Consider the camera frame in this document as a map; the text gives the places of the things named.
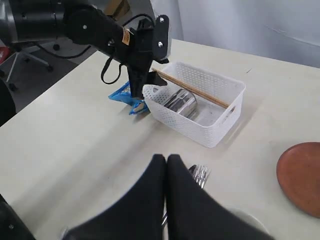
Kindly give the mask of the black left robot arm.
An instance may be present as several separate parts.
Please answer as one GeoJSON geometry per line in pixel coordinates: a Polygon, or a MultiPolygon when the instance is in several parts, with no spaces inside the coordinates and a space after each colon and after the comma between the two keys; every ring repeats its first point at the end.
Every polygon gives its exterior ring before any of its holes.
{"type": "MultiPolygon", "coordinates": [[[[166,86],[152,62],[168,62],[169,26],[145,13],[137,29],[104,14],[86,0],[11,0],[13,42],[67,37],[91,45],[125,66],[131,96],[143,99],[145,85],[166,86]]],[[[155,154],[132,188],[111,207],[68,230],[66,240],[160,240],[163,237],[166,159],[155,154]]]]}

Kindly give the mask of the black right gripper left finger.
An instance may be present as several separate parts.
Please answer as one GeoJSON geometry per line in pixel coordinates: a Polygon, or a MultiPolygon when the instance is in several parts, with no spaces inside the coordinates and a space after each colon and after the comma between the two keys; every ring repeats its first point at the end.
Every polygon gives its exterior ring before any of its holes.
{"type": "Polygon", "coordinates": [[[68,230],[65,240],[161,240],[166,160],[155,154],[132,188],[111,207],[68,230]]]}

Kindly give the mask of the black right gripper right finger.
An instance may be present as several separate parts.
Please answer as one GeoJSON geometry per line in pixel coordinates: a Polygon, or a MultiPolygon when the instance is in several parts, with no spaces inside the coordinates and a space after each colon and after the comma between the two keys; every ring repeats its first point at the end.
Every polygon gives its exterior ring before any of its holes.
{"type": "Polygon", "coordinates": [[[170,240],[271,240],[215,201],[178,154],[167,159],[166,211],[170,240]]]}

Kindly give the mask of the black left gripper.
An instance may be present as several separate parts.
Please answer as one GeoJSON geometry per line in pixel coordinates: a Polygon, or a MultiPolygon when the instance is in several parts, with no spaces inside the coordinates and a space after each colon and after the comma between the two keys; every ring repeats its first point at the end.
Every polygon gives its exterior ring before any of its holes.
{"type": "Polygon", "coordinates": [[[168,83],[160,77],[157,71],[150,67],[155,61],[160,64],[169,62],[171,51],[170,20],[165,14],[157,18],[149,14],[136,14],[121,23],[121,43],[125,50],[119,67],[126,67],[132,98],[144,98],[143,85],[167,86],[168,83]]]}

